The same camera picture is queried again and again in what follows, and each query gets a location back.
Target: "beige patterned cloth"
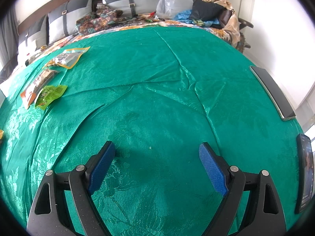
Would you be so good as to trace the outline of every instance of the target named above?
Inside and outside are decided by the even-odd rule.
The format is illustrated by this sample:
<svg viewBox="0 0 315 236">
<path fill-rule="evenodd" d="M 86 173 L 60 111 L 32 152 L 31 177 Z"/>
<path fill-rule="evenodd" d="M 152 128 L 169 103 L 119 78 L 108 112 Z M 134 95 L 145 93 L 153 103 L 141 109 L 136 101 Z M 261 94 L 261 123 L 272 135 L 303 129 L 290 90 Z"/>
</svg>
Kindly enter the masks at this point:
<svg viewBox="0 0 315 236">
<path fill-rule="evenodd" d="M 224 8 L 232 11 L 232 16 L 227 22 L 226 26 L 223 28 L 226 32 L 230 33 L 232 37 L 232 46 L 236 47 L 237 43 L 240 41 L 240 33 L 239 33 L 239 23 L 238 18 L 235 14 L 235 11 L 232 7 L 232 4 L 228 0 L 202 0 L 204 2 L 212 2 L 217 3 Z"/>
</svg>

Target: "silver screw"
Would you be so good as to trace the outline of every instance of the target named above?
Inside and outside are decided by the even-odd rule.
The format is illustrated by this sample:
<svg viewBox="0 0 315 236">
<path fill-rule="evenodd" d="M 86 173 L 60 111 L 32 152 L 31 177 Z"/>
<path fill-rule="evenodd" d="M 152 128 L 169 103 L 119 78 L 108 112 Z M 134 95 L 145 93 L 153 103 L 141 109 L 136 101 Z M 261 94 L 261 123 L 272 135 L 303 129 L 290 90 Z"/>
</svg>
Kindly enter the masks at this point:
<svg viewBox="0 0 315 236">
<path fill-rule="evenodd" d="M 238 172 L 237 166 L 231 166 L 230 170 L 233 171 L 233 172 Z"/>
<path fill-rule="evenodd" d="M 82 171 L 82 170 L 84 170 L 84 168 L 85 168 L 84 165 L 78 165 L 78 166 L 76 167 L 76 170 L 77 170 L 77 171 Z"/>
<path fill-rule="evenodd" d="M 267 170 L 263 170 L 261 171 L 261 173 L 264 175 L 264 176 L 269 176 L 269 172 Z"/>
<path fill-rule="evenodd" d="M 47 170 L 46 173 L 45 173 L 45 175 L 46 175 L 46 176 L 50 176 L 52 173 L 53 173 L 52 170 Z"/>
</svg>

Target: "curtain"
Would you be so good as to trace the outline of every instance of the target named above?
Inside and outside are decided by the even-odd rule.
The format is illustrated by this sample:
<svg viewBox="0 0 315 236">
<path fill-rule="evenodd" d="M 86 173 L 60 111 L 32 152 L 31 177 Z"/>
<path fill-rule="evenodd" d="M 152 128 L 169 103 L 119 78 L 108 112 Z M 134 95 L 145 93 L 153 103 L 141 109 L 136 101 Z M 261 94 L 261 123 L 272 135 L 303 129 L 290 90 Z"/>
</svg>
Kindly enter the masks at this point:
<svg viewBox="0 0 315 236">
<path fill-rule="evenodd" d="M 18 30 L 14 6 L 0 21 L 0 83 L 5 81 L 17 66 Z"/>
</svg>

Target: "green tablecloth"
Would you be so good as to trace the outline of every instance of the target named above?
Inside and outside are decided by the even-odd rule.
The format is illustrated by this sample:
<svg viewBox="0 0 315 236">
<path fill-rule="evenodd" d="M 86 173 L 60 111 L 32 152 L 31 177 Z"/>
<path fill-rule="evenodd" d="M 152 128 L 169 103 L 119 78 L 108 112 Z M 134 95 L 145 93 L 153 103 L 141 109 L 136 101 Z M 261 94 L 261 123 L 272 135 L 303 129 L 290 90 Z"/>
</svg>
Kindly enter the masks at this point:
<svg viewBox="0 0 315 236">
<path fill-rule="evenodd" d="M 63 49 L 17 75 L 0 109 L 1 195 L 24 226 L 45 171 L 72 170 L 107 140 L 117 155 L 92 198 L 114 236 L 202 234 L 222 198 L 199 160 L 202 142 L 243 171 L 268 170 L 292 226 L 302 130 L 280 119 L 248 59 L 184 27 L 114 32 L 67 48 L 88 46 L 73 69 L 58 68 L 50 84 L 69 87 L 45 111 L 25 110 L 19 94 Z M 243 197 L 231 232 L 242 220 Z"/>
</svg>

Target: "green snack package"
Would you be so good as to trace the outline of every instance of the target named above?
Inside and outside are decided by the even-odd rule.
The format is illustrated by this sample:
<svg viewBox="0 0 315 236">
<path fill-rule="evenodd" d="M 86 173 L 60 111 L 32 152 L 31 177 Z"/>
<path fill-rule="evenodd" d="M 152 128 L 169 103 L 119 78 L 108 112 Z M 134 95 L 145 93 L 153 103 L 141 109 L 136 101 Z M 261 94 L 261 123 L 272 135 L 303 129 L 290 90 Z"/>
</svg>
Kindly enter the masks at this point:
<svg viewBox="0 0 315 236">
<path fill-rule="evenodd" d="M 68 86 L 65 85 L 58 85 L 57 87 L 49 85 L 43 87 L 35 100 L 35 108 L 39 107 L 40 109 L 45 110 L 51 102 L 60 98 L 63 93 L 65 93 L 67 87 Z"/>
</svg>

